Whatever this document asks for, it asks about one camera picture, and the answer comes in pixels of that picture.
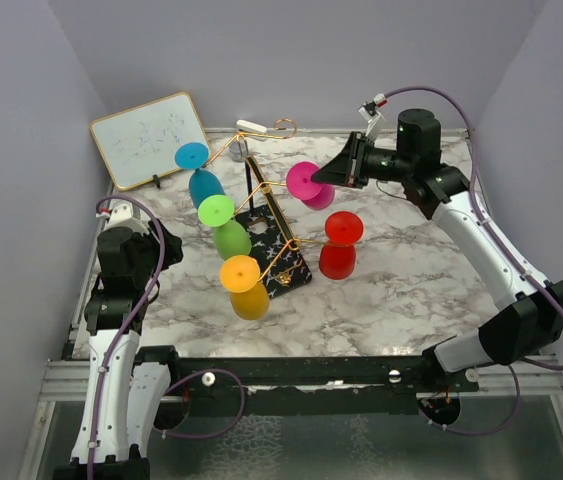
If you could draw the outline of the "magenta wine glass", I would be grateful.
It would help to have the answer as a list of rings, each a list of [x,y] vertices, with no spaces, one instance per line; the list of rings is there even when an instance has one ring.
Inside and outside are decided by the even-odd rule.
[[[312,210],[329,207],[335,196],[333,186],[312,180],[312,175],[318,170],[316,164],[303,161],[293,165],[286,175],[286,187],[290,194]]]

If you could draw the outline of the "red wine glass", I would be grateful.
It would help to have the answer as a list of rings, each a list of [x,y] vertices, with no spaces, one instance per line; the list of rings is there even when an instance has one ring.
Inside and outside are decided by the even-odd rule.
[[[319,257],[321,273],[332,280],[349,277],[356,266],[356,243],[364,233],[362,220],[349,211],[338,211],[325,222],[327,243]]]

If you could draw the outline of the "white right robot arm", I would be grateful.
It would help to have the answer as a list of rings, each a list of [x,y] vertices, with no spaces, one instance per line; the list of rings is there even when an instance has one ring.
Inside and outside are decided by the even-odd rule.
[[[357,189],[371,180],[401,184],[406,199],[453,240],[485,283],[498,312],[478,329],[426,350],[431,360],[421,365],[420,378],[433,391],[452,384],[459,370],[510,365],[563,331],[563,281],[552,282],[533,268],[471,197],[467,177],[441,156],[440,122],[428,110],[408,109],[398,116],[395,149],[353,132],[311,177]]]

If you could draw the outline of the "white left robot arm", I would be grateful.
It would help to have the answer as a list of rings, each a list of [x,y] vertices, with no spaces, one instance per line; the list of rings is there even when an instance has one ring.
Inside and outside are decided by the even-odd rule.
[[[55,479],[146,479],[150,433],[162,395],[181,385],[172,346],[143,347],[142,324],[160,272],[183,259],[160,221],[112,222],[97,238],[100,272],[84,309],[89,377],[68,465]]]

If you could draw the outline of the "green wine glass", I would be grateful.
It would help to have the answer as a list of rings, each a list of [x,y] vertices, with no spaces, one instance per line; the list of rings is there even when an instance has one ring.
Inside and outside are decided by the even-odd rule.
[[[248,256],[252,249],[249,234],[234,219],[234,213],[234,202],[223,194],[207,197],[198,208],[198,218],[212,229],[214,246],[223,260],[238,255]]]

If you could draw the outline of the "blue wine glass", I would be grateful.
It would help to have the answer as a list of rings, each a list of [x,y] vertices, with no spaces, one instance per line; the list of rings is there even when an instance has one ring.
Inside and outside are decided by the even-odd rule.
[[[208,147],[199,142],[190,142],[182,145],[174,156],[175,163],[180,169],[192,172],[188,188],[192,203],[196,209],[199,208],[206,198],[225,194],[218,177],[204,167],[208,159]]]

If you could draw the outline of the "black patterned rack base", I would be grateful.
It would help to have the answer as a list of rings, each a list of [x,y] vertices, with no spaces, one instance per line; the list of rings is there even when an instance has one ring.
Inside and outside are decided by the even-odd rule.
[[[246,175],[246,165],[245,178],[247,191],[249,187],[257,186],[257,180]],[[254,205],[252,207],[246,205],[235,215],[235,220],[249,234],[252,243],[250,255],[263,271],[283,246],[285,239],[274,221],[264,196],[258,193],[253,197],[253,201]],[[262,283],[268,296],[274,299],[309,285],[312,278],[312,271],[301,251],[286,250]]]

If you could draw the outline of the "orange wine glass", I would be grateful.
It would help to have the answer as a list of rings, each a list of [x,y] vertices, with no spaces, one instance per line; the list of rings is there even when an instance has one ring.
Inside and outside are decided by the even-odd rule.
[[[261,280],[259,264],[254,258],[247,255],[230,257],[223,263],[219,278],[238,317],[254,321],[267,313],[270,299]]]

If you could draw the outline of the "white marker eraser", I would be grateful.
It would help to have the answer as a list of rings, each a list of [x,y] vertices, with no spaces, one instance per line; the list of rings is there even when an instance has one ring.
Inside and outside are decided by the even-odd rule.
[[[237,120],[235,125],[236,125],[236,129],[239,132],[265,135],[268,131],[268,129],[261,124],[254,123],[248,120],[243,120],[243,119]]]

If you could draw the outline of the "small framed whiteboard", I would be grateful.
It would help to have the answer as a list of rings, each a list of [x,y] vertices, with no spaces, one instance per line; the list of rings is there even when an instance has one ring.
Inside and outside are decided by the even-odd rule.
[[[181,146],[209,145],[192,99],[185,92],[94,120],[89,129],[119,191],[178,172],[175,154]]]

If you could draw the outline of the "black front mounting bar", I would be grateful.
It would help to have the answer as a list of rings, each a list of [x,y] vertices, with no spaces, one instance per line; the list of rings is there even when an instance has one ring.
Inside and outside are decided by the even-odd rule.
[[[418,395],[477,391],[465,372],[445,373],[426,356],[181,357],[142,347],[136,362],[165,366],[186,413],[196,416],[414,415]]]

